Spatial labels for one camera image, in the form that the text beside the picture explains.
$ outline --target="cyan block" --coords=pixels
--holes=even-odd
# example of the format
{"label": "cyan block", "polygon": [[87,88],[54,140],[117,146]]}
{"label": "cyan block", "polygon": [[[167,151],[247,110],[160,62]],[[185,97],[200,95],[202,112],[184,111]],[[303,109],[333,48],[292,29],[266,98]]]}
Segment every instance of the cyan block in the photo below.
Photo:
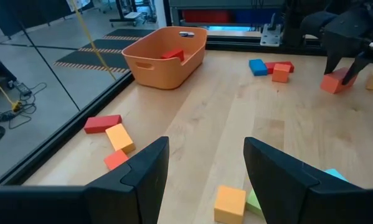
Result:
{"label": "cyan block", "polygon": [[261,59],[253,59],[248,62],[251,71],[253,72],[254,76],[263,76],[268,75],[267,66],[263,63]]}
{"label": "cyan block", "polygon": [[332,175],[333,177],[337,177],[337,178],[339,178],[339,179],[341,179],[343,181],[348,182],[348,180],[345,179],[345,177],[343,177],[336,169],[328,169],[325,172],[328,173],[328,174],[330,174],[330,175]]}
{"label": "cyan block", "polygon": [[264,218],[260,202],[258,202],[257,196],[255,195],[254,189],[251,190],[246,201],[246,208],[248,211]]}

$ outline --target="black and yellow hazard tape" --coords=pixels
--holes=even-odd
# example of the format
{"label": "black and yellow hazard tape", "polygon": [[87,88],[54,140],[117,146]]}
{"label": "black and yellow hazard tape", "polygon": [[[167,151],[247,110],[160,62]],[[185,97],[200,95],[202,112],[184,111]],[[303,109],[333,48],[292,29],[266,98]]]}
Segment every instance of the black and yellow hazard tape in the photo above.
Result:
{"label": "black and yellow hazard tape", "polygon": [[[100,53],[112,53],[112,54],[120,54],[122,50],[120,49],[97,49]],[[85,52],[93,52],[92,48],[82,47],[79,49],[79,51],[85,51]]]}
{"label": "black and yellow hazard tape", "polygon": [[[66,62],[55,62],[54,65],[61,66],[61,67],[107,71],[107,69],[104,66],[96,66],[96,65],[83,65],[83,64],[78,64],[78,63],[66,63]],[[126,73],[129,71],[129,69],[127,68],[115,68],[115,67],[110,67],[110,70],[111,72],[120,72],[120,73]]]}
{"label": "black and yellow hazard tape", "polygon": [[110,39],[110,40],[140,40],[143,37],[127,37],[127,36],[106,35],[103,38],[104,39]]}

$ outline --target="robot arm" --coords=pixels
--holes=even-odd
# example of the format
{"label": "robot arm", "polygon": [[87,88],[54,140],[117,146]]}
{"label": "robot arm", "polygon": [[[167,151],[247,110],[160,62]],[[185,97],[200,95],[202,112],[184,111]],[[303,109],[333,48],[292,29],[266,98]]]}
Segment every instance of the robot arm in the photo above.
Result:
{"label": "robot arm", "polygon": [[[327,9],[333,12],[340,9],[334,5],[330,4]],[[324,74],[333,72],[343,57],[355,56],[343,85],[373,63],[373,1],[359,2],[340,15],[328,11],[308,15],[301,23],[301,30],[317,37],[326,49],[328,60]]]}

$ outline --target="blue block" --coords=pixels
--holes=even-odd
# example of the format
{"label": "blue block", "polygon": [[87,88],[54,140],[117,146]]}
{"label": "blue block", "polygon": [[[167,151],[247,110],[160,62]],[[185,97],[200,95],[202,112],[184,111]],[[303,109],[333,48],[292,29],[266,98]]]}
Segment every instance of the blue block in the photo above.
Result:
{"label": "blue block", "polygon": [[261,59],[250,60],[248,65],[250,66],[254,76],[268,75],[268,69]]}
{"label": "blue block", "polygon": [[345,179],[336,169],[328,169],[325,172],[332,175],[333,177],[337,177],[337,178],[340,178],[341,180],[348,182],[348,180]]}

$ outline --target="metal bracket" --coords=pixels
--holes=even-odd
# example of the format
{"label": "metal bracket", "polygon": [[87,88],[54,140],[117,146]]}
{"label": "metal bracket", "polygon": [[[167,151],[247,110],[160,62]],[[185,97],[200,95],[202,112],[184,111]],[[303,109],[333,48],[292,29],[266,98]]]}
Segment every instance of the metal bracket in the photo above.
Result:
{"label": "metal bracket", "polygon": [[281,42],[281,24],[276,25],[276,29],[269,30],[270,24],[265,24],[262,30],[261,46],[279,47]]}

